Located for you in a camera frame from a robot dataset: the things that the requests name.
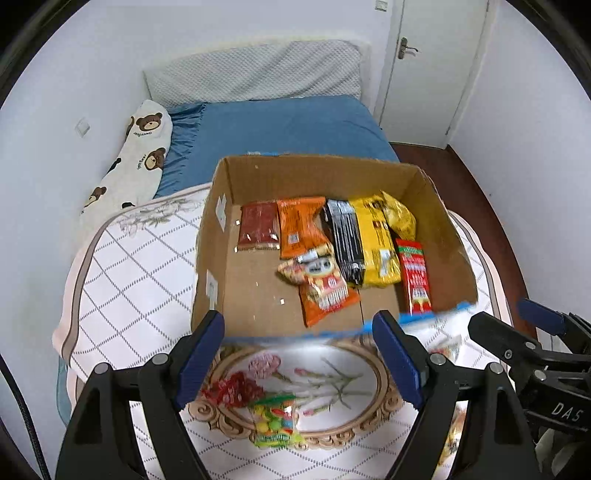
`light switch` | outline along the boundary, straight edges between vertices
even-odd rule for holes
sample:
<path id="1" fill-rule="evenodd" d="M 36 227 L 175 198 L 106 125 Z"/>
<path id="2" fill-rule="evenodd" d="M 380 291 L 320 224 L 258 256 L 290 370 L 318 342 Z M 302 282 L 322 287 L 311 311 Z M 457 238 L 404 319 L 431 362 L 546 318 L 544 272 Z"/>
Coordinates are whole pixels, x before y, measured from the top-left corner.
<path id="1" fill-rule="evenodd" d="M 375 9 L 381 12 L 387 12 L 388 2 L 386 0 L 375 0 Z"/>
<path id="2" fill-rule="evenodd" d="M 90 125 L 88 124 L 88 120 L 86 118 L 80 119 L 80 121 L 76 124 L 76 131 L 80 137 L 84 137 L 88 130 L 90 130 Z"/>

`small orange snack bag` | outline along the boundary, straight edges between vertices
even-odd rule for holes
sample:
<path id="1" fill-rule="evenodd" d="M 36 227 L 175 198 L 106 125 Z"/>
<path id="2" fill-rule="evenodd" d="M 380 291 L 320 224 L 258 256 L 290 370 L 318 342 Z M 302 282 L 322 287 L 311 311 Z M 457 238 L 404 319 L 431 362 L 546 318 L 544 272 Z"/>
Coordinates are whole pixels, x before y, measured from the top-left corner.
<path id="1" fill-rule="evenodd" d="M 300 286 L 307 327 L 316 325 L 329 313 L 360 300 L 359 293 L 349 288 L 341 275 L 330 244 L 313 248 L 304 255 L 283 262 L 277 271 Z"/>
<path id="2" fill-rule="evenodd" d="M 324 206 L 324 197 L 277 200 L 281 227 L 281 258 L 294 258 L 329 243 L 314 223 Z"/>

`white door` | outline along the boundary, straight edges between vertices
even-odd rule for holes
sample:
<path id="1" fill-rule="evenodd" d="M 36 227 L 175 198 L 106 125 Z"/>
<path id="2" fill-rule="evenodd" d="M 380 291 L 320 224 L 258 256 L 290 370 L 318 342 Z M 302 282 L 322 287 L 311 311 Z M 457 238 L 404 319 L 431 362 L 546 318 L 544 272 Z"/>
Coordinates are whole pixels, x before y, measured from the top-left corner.
<path id="1" fill-rule="evenodd" d="M 445 147 L 488 0 L 404 0 L 380 126 L 388 141 Z M 400 49 L 406 39 L 403 58 Z"/>

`pillow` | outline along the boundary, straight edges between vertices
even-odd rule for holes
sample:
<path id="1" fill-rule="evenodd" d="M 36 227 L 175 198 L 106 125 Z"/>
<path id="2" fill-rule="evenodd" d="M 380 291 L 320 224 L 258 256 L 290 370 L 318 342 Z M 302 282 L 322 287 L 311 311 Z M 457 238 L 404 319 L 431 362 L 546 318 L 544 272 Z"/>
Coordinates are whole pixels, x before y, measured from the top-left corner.
<path id="1" fill-rule="evenodd" d="M 84 205 L 80 215 L 81 241 L 94 235 L 118 211 L 154 198 L 172 130 L 170 115 L 152 100 L 145 100 L 131 116 L 121 152 Z"/>
<path id="2" fill-rule="evenodd" d="M 267 41 L 205 51 L 144 71 L 153 100 L 235 102 L 313 95 L 361 98 L 362 49 L 353 41 Z"/>

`red snack package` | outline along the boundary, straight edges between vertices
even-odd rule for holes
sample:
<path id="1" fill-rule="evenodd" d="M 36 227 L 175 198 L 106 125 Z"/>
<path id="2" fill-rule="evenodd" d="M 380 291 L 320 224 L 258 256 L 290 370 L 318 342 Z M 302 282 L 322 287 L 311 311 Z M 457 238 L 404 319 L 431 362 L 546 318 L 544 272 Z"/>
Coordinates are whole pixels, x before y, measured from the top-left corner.
<path id="1" fill-rule="evenodd" d="M 396 244 L 402 269 L 404 293 L 408 301 L 408 312 L 411 315 L 431 312 L 429 280 L 423 247 L 419 242 L 399 238 L 396 239 Z"/>
<path id="2" fill-rule="evenodd" d="M 227 378 L 214 382 L 201 391 L 203 396 L 214 405 L 227 407 L 246 407 L 250 402 L 265 396 L 262 387 L 246 377 L 244 372 L 236 372 Z"/>
<path id="3" fill-rule="evenodd" d="M 238 250 L 278 248 L 277 204 L 275 202 L 253 202 L 243 205 Z"/>

